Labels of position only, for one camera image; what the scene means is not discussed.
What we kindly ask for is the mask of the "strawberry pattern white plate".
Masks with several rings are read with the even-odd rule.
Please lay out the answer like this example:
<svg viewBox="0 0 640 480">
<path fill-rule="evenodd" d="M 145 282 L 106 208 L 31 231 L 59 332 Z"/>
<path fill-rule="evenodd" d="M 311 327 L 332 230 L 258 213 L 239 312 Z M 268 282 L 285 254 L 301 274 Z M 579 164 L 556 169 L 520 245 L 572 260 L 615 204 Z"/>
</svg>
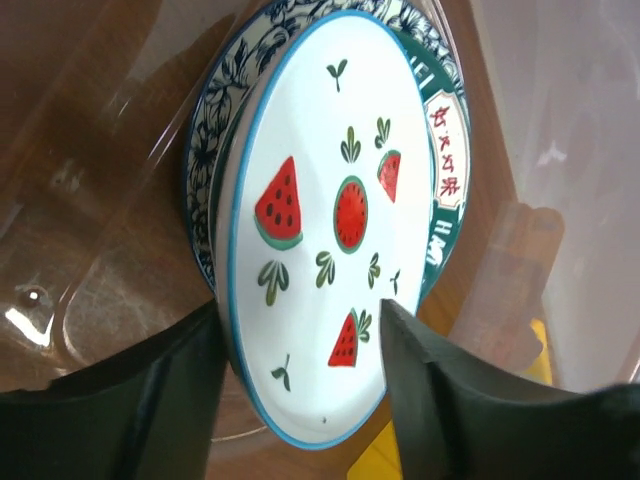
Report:
<svg viewBox="0 0 640 480">
<path fill-rule="evenodd" d="M 211 234 L 232 363 L 277 436 L 327 449 L 385 394 L 381 300 L 421 297 L 433 161 L 418 83 L 389 27 L 339 10 L 275 55 L 236 122 Z"/>
</svg>

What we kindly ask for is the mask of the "blue floral pattern plate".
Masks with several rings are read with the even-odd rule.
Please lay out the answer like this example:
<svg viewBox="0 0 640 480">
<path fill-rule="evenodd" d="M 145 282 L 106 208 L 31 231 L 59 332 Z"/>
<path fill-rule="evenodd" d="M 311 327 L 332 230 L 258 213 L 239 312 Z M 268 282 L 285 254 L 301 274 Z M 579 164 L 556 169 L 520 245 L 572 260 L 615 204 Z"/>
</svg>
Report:
<svg viewBox="0 0 640 480">
<path fill-rule="evenodd" d="M 191 249 L 208 286 L 215 285 L 209 235 L 210 183 L 224 167 L 218 160 L 226 133 L 245 94 L 290 38 L 334 11 L 355 9 L 376 16 L 393 31 L 419 40 L 445 39 L 427 15 L 408 1 L 273 1 L 256 12 L 221 49 L 204 83 L 186 141 L 184 204 Z"/>
</svg>

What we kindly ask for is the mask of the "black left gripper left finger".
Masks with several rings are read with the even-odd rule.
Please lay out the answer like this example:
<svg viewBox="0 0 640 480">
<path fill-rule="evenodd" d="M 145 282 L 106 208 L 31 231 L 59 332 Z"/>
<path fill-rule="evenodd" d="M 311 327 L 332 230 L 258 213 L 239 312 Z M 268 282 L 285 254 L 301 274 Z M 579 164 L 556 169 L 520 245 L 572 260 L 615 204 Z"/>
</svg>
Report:
<svg viewBox="0 0 640 480">
<path fill-rule="evenodd" d="M 216 304 L 39 391 L 1 396 L 4 479 L 202 479 L 225 374 Z"/>
</svg>

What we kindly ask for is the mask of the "teal rim lettered plate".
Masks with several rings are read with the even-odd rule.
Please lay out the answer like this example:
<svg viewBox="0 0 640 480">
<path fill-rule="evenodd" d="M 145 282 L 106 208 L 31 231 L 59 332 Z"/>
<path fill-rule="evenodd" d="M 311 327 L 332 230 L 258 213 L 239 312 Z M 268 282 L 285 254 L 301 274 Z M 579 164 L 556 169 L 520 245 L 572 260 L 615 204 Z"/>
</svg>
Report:
<svg viewBox="0 0 640 480">
<path fill-rule="evenodd" d="M 433 211 L 420 297 L 434 287 L 454 249 L 471 185 L 470 120 L 456 62 L 441 40 L 394 29 L 419 84 L 433 146 Z"/>
</svg>

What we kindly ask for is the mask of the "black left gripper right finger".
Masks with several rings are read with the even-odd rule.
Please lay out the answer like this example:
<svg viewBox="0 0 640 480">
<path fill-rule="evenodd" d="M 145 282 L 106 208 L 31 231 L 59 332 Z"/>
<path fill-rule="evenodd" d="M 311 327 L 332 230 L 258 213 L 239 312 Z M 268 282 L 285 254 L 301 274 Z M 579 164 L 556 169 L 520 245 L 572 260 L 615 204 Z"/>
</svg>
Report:
<svg viewBox="0 0 640 480">
<path fill-rule="evenodd" d="M 638 385 L 574 393 L 524 379 L 392 299 L 380 342 L 404 478 L 638 478 Z"/>
</svg>

